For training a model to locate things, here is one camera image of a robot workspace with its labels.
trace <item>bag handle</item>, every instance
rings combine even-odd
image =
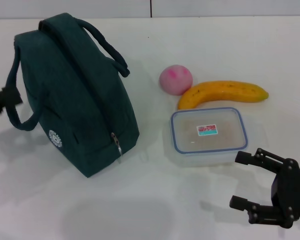
[[[12,64],[12,68],[6,80],[6,87],[17,88],[17,72],[20,64],[20,49],[17,46],[14,46],[14,60]],[[6,106],[6,113],[9,117],[11,124],[19,129],[25,131],[32,131],[39,122],[39,118],[44,109],[44,102],[47,98],[48,94],[44,87],[41,88],[41,91],[38,95],[37,106],[33,111],[33,115],[25,122],[21,123],[18,112],[16,110],[16,106]]]
[[[101,32],[98,29],[96,29],[93,25],[81,19],[75,18],[75,20],[80,27],[88,30],[92,34],[92,36],[98,41],[101,47],[103,47],[103,49],[106,50],[107,53],[110,54],[110,56],[118,64],[121,65],[121,67],[118,67],[118,71],[120,72],[122,77],[126,78],[130,74],[130,71],[128,69],[128,65],[125,59],[120,55],[120,53],[106,41],[105,37],[101,34]]]

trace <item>pink squishy ball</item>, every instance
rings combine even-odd
[[[191,88],[193,78],[185,66],[172,65],[163,70],[159,82],[162,89],[168,94],[179,96]]]

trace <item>dark green lunch bag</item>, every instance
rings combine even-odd
[[[106,57],[89,31],[113,58]],[[139,130],[118,72],[130,72],[123,57],[91,24],[63,13],[39,29],[15,36],[15,57],[6,87],[16,87],[21,62],[33,115],[20,122],[6,106],[17,129],[31,131],[38,122],[45,134],[86,177],[97,173],[136,145]]]

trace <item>white wall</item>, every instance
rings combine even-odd
[[[153,17],[300,15],[300,0],[152,0]]]
[[[0,0],[0,19],[41,19],[65,12],[76,18],[146,18],[150,0]]]

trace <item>banana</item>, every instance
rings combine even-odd
[[[228,100],[256,103],[269,97],[261,87],[239,81],[206,81],[188,89],[180,98],[178,109],[194,109],[201,103]]]

